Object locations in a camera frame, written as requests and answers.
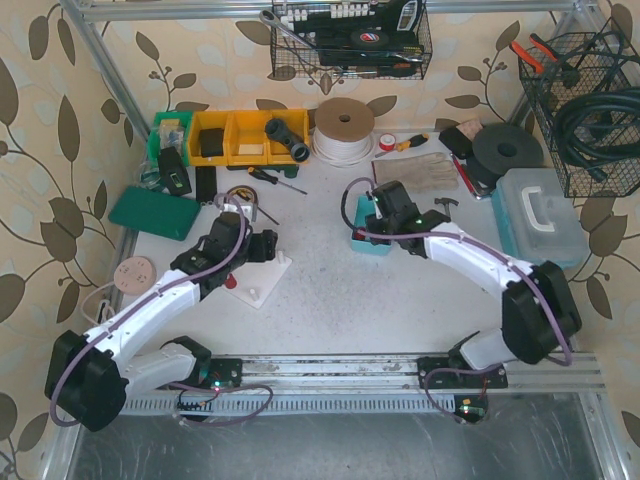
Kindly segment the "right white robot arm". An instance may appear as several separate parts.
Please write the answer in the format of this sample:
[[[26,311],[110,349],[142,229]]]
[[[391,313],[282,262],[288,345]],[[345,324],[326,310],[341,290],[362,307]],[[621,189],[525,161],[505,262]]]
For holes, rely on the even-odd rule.
[[[551,261],[536,265],[489,246],[438,210],[422,212],[399,181],[370,186],[373,213],[351,231],[374,244],[396,243],[407,253],[445,265],[462,274],[500,304],[498,326],[477,331],[458,342],[447,372],[480,375],[520,361],[573,362],[571,338],[582,320],[562,269]]]

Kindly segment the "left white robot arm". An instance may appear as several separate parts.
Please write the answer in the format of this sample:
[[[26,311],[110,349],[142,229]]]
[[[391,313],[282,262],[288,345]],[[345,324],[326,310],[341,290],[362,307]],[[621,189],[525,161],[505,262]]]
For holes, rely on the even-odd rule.
[[[273,230],[254,232],[242,211],[223,212],[210,232],[178,255],[128,307],[83,334],[62,333],[53,343],[44,389],[54,424],[81,424],[97,432],[129,398],[166,385],[224,393],[210,377],[211,352],[187,336],[151,354],[139,351],[170,320],[223,286],[236,269],[273,260],[277,241]]]

